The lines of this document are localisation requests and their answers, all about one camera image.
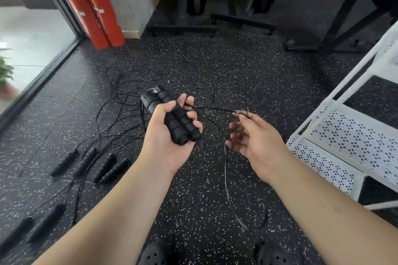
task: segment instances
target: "red fire extinguisher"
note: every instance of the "red fire extinguisher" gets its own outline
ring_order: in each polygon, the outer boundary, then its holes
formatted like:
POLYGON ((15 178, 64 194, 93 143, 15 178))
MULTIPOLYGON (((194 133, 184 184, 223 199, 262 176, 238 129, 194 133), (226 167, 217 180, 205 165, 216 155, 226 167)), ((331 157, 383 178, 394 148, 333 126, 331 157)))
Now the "red fire extinguisher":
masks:
POLYGON ((109 41, 98 22, 97 16, 89 0, 68 0, 77 17, 82 23, 87 35, 97 49, 109 47, 109 41))
POLYGON ((126 43, 122 30, 116 20, 110 0, 90 0, 112 46, 122 46, 126 43))

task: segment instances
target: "jump rope handle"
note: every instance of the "jump rope handle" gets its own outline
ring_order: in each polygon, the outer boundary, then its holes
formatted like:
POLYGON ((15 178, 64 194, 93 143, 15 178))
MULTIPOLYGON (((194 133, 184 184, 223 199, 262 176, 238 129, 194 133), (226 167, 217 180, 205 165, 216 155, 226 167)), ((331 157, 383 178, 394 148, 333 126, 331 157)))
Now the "jump rope handle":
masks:
MULTIPOLYGON (((175 100, 167 89, 162 86, 156 86, 149 89, 141 95, 141 100, 147 109, 152 114, 157 105, 167 103, 175 100)), ((198 141, 202 134, 199 129, 192 124, 192 120, 187 116, 187 113, 182 107, 176 103, 173 110, 166 114, 164 124, 170 131, 172 141, 180 146, 185 145, 188 141, 198 141)))

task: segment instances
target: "black door frame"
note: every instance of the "black door frame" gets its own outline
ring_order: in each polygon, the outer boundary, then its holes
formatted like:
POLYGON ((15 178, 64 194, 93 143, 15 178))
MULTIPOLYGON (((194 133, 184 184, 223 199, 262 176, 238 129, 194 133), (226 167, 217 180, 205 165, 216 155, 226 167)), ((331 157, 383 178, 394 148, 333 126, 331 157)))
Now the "black door frame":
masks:
POLYGON ((43 71, 28 85, 27 88, 20 93, 20 95, 8 106, 2 114, 0 114, 0 132, 4 131, 7 126, 17 117, 42 87, 52 78, 58 69, 60 69, 68 59, 76 52, 77 47, 81 41, 86 37, 86 34, 80 24, 78 18, 73 12, 67 0, 53 0, 58 10, 70 26, 75 34, 75 39, 72 40, 48 65, 43 71))

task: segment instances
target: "person's right arm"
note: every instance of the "person's right arm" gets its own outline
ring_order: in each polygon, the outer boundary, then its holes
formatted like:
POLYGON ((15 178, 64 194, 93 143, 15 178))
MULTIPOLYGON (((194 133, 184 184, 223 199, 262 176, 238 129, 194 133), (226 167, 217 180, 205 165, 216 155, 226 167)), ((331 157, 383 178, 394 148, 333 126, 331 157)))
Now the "person's right arm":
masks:
POLYGON ((269 183, 328 265, 398 263, 398 229, 298 160, 278 131, 249 113, 230 124, 226 144, 269 183))

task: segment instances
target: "baseboard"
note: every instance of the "baseboard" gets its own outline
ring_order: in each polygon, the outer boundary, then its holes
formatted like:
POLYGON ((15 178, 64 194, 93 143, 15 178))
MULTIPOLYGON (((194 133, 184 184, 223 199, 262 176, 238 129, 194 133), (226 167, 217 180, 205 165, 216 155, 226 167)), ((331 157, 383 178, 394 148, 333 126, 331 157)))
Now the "baseboard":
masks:
POLYGON ((122 33, 126 39, 139 39, 137 30, 122 30, 122 33))

